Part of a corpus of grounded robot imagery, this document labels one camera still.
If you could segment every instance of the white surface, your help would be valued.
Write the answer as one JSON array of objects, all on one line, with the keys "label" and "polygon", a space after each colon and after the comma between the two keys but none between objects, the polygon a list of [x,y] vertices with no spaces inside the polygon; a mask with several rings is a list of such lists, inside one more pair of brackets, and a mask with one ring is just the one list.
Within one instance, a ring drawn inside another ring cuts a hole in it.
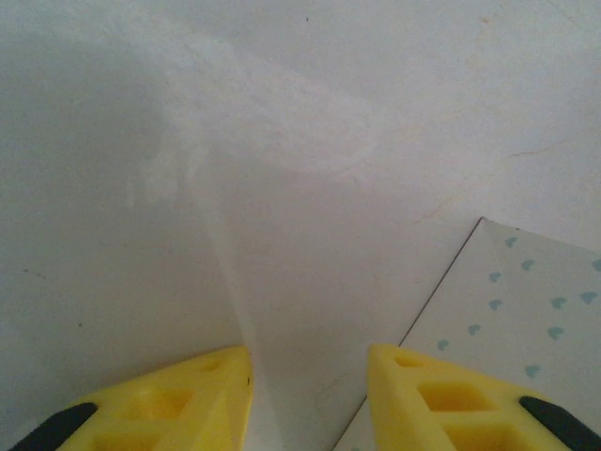
[{"label": "white surface", "polygon": [[[600,295],[601,253],[484,219],[402,346],[530,387],[601,430]],[[347,450],[376,451],[368,402],[334,448]]]},{"label": "white surface", "polygon": [[601,248],[600,8],[3,2],[0,446],[239,342],[248,448],[333,446],[479,216]]}]

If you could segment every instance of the blue heart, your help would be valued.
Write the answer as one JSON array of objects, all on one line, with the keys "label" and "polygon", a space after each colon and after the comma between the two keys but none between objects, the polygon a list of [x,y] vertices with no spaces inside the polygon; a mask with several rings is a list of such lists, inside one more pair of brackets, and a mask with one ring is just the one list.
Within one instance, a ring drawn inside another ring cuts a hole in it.
[{"label": "blue heart", "polygon": [[596,297],[597,297],[597,293],[595,293],[594,291],[587,291],[586,293],[582,293],[580,295],[580,299],[587,305],[591,305],[591,302]]},{"label": "blue heart", "polygon": [[470,333],[471,336],[476,335],[476,332],[478,332],[479,330],[480,330],[480,326],[478,324],[472,324],[468,328],[468,332]]},{"label": "blue heart", "polygon": [[522,263],[522,270],[529,271],[534,266],[534,260],[526,260]]},{"label": "blue heart", "polygon": [[560,335],[563,334],[563,327],[560,327],[560,326],[549,327],[547,329],[547,333],[548,333],[548,336],[550,336],[554,340],[557,340],[560,337]]},{"label": "blue heart", "polygon": [[495,299],[495,300],[489,302],[488,305],[490,305],[490,308],[492,308],[496,312],[502,303],[503,302],[501,299]]},{"label": "blue heart", "polygon": [[560,310],[562,308],[562,305],[564,305],[565,303],[567,303],[567,299],[565,298],[551,299],[551,305],[553,305],[553,308],[555,310]]},{"label": "blue heart", "polygon": [[541,368],[539,365],[528,365],[524,367],[524,371],[526,371],[526,374],[531,379],[534,379],[536,373],[538,373],[540,370]]},{"label": "blue heart", "polygon": [[449,346],[449,340],[439,340],[439,350],[444,350]]}]

